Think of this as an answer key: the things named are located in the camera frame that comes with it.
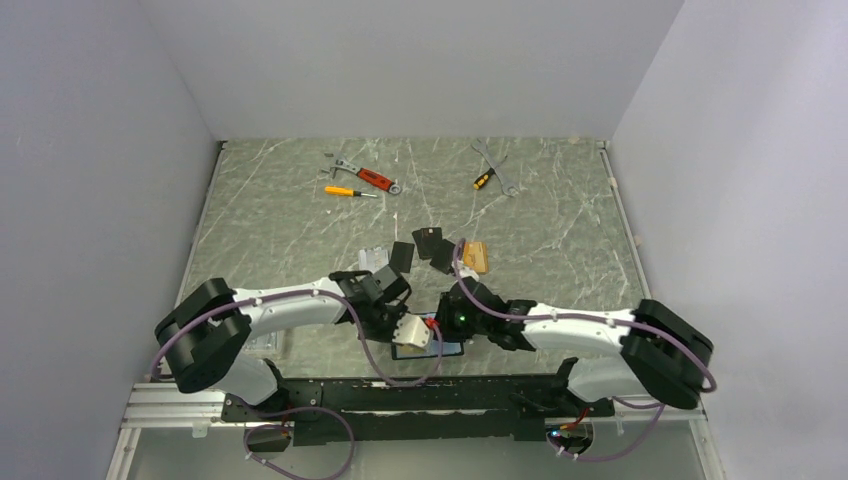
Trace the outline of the black leather card holder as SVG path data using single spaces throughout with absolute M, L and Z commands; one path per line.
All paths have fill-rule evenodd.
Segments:
M 414 314 L 418 315 L 425 319 L 427 325 L 433 330 L 433 326 L 436 325 L 435 314 Z M 439 341 L 434 332 L 434 338 L 430 344 L 430 348 L 428 351 L 424 353 L 402 353 L 400 349 L 398 349 L 395 345 L 391 343 L 391 357 L 393 360 L 413 360 L 413 359 L 427 359 L 427 358 L 436 358 L 439 355 L 443 357 L 459 357 L 464 354 L 464 345 L 461 342 L 448 342 L 447 340 Z

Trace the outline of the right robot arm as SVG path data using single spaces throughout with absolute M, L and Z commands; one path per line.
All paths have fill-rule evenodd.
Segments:
M 472 279 L 441 293 L 436 321 L 445 340 L 483 336 L 507 351 L 569 350 L 551 388 L 557 411 L 574 415 L 589 403 L 649 395 L 692 410 L 716 389 L 708 364 L 714 345 L 663 303 L 643 299 L 632 309 L 585 311 L 533 300 L 504 300 Z

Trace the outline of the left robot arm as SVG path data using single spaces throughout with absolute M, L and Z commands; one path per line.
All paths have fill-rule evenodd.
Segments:
M 285 411 L 289 393 L 274 363 L 245 354 L 246 343 L 287 329 L 352 323 L 362 341 L 424 348 L 433 333 L 422 317 L 409 313 L 410 294 L 391 266 L 265 290 L 234 289 L 213 278 L 155 327 L 155 360 L 167 363 L 180 392 L 217 389 L 272 420 Z

